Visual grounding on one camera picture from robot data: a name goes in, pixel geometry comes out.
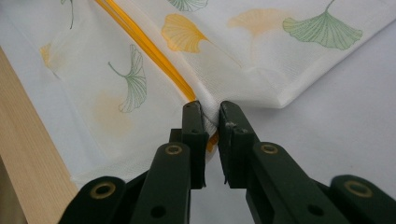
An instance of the wooden table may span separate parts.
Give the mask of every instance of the wooden table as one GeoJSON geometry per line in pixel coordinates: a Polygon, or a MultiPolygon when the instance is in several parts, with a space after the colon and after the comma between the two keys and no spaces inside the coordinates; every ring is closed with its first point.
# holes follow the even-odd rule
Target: wooden table
{"type": "Polygon", "coordinates": [[[28,223],[57,223],[78,191],[1,48],[0,120],[0,155],[28,223]]]}

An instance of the yellow strip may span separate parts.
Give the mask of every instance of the yellow strip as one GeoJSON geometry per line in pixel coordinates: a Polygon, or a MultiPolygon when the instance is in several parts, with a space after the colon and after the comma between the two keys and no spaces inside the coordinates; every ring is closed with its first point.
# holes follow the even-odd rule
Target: yellow strip
{"type": "Polygon", "coordinates": [[[189,101],[195,100],[195,94],[189,84],[184,80],[176,68],[151,42],[140,27],[112,0],[95,0],[124,30],[125,32],[147,53],[178,88],[184,93],[189,101]]]}

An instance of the brass screw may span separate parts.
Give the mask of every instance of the brass screw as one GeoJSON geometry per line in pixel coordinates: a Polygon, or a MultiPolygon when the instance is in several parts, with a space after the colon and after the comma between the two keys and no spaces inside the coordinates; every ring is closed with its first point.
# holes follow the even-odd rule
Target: brass screw
{"type": "Polygon", "coordinates": [[[276,154],[278,152],[277,147],[274,147],[273,145],[267,145],[267,144],[262,145],[261,150],[263,152],[265,152],[267,154],[271,154],[271,155],[276,154]]]}
{"type": "Polygon", "coordinates": [[[361,182],[355,180],[348,180],[345,182],[344,187],[351,193],[359,196],[361,198],[371,198],[373,197],[373,191],[362,184],[361,182]]]}
{"type": "Polygon", "coordinates": [[[101,182],[91,189],[90,195],[93,199],[105,199],[116,191],[116,185],[113,182],[101,182]]]}
{"type": "Polygon", "coordinates": [[[177,155],[180,154],[182,151],[183,149],[176,145],[172,145],[165,148],[165,152],[169,155],[177,155]]]}

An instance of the orange trim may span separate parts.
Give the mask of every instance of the orange trim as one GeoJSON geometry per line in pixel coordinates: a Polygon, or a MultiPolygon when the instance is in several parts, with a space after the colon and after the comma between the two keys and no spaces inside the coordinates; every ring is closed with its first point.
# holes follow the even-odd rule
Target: orange trim
{"type": "Polygon", "coordinates": [[[125,30],[139,47],[147,53],[150,59],[172,79],[189,101],[195,100],[195,94],[186,80],[184,80],[176,68],[151,42],[140,27],[116,3],[114,3],[113,0],[95,1],[125,30]]]}

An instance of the orange ginkgo leaf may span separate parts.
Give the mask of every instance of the orange ginkgo leaf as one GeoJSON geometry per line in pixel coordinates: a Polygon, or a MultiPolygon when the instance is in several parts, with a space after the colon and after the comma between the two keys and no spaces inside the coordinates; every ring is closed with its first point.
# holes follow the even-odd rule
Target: orange ginkgo leaf
{"type": "Polygon", "coordinates": [[[282,27],[288,13],[274,8],[254,8],[229,19],[227,26],[243,27],[253,36],[282,27]]]}
{"type": "Polygon", "coordinates": [[[200,52],[199,42],[207,40],[194,23],[178,14],[166,16],[162,35],[168,48],[173,51],[198,53],[200,52]]]}

